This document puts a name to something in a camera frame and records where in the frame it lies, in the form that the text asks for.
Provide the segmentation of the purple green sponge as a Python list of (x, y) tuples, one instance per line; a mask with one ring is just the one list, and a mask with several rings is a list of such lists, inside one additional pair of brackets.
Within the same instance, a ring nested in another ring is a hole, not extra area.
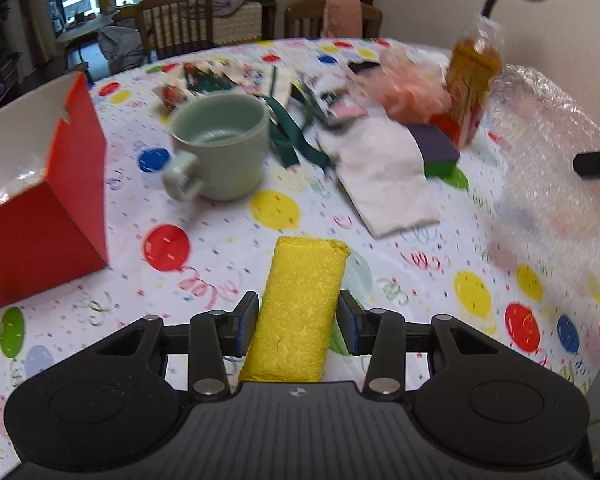
[(422, 154), (425, 176), (449, 177), (460, 159), (460, 152), (450, 138), (433, 125), (408, 124), (406, 128)]

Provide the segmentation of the christmas print drawstring bag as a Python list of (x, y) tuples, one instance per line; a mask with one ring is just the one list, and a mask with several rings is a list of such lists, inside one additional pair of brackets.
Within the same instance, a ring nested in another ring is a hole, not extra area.
[(329, 156), (306, 138), (316, 111), (289, 70), (196, 58), (175, 65), (152, 93), (167, 110), (176, 110), (194, 99), (220, 91), (252, 94), (265, 102), (270, 113), (268, 135), (283, 167), (296, 166), (301, 159), (321, 170), (332, 166)]

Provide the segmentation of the pale green ceramic mug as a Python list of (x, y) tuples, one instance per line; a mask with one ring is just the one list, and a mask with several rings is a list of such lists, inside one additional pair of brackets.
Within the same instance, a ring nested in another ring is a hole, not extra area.
[(202, 196), (237, 200), (260, 184), (270, 140), (268, 107), (256, 96), (213, 92), (194, 99), (170, 117), (173, 155), (162, 183), (174, 200)]

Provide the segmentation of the orange drink bottle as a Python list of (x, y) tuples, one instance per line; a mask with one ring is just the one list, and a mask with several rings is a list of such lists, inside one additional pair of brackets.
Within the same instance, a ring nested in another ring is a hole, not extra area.
[(504, 32), (501, 24), (478, 14), (452, 51), (445, 73), (451, 105), (431, 123), (459, 150), (474, 140), (492, 82), (503, 69)]

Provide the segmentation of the pink towel on chair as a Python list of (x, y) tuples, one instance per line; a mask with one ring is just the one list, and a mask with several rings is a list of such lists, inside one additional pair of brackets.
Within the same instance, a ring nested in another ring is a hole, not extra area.
[(323, 38), (361, 38), (363, 35), (360, 0), (324, 0)]

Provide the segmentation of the balloon print tablecloth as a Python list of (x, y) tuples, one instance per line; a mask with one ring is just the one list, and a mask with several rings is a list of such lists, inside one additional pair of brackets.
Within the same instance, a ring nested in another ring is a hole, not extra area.
[(454, 148), (397, 56), (277, 40), (0, 110), (0, 479), (600, 478), (600, 129), (509, 65)]

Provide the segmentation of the bubble wrap sheet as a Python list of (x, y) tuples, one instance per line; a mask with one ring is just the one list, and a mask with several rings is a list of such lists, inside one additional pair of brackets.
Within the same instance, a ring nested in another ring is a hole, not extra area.
[(600, 179), (574, 171), (600, 151), (600, 127), (554, 81), (509, 65), (492, 86), (486, 128), (505, 166), (498, 237), (579, 292), (600, 297)]

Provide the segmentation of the pink mesh bath pouf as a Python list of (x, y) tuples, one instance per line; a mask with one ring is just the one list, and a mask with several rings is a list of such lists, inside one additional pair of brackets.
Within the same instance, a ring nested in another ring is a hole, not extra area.
[(401, 124), (428, 124), (451, 106), (443, 70), (433, 62), (413, 62), (404, 50), (382, 52), (378, 65), (349, 70), (351, 92), (379, 104)]

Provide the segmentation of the wooden chair dark seat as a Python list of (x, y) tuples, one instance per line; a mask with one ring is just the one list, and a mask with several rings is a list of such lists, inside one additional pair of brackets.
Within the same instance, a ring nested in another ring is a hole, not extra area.
[(124, 12), (140, 33), (146, 62), (215, 47), (212, 0), (142, 0)]

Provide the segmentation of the yellow sponge cloth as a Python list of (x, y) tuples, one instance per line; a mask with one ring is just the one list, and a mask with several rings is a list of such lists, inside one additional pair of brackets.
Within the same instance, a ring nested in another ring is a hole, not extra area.
[(277, 240), (242, 382), (321, 380), (349, 255), (340, 240)]

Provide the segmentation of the red cardboard box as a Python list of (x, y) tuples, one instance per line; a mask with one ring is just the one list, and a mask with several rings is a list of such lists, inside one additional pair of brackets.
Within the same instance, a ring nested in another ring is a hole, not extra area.
[(79, 72), (0, 110), (0, 308), (106, 266), (105, 158)]

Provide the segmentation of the wooden chair with towel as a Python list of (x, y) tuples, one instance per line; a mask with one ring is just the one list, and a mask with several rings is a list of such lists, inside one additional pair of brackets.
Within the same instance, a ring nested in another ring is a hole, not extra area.
[(383, 17), (360, 0), (300, 0), (285, 9), (284, 37), (378, 38)]

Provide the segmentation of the white sock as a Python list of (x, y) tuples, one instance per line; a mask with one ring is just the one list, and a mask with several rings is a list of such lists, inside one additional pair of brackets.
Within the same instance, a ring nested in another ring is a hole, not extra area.
[(373, 237), (440, 221), (422, 153), (406, 127), (364, 117), (337, 132), (320, 131), (316, 140)]

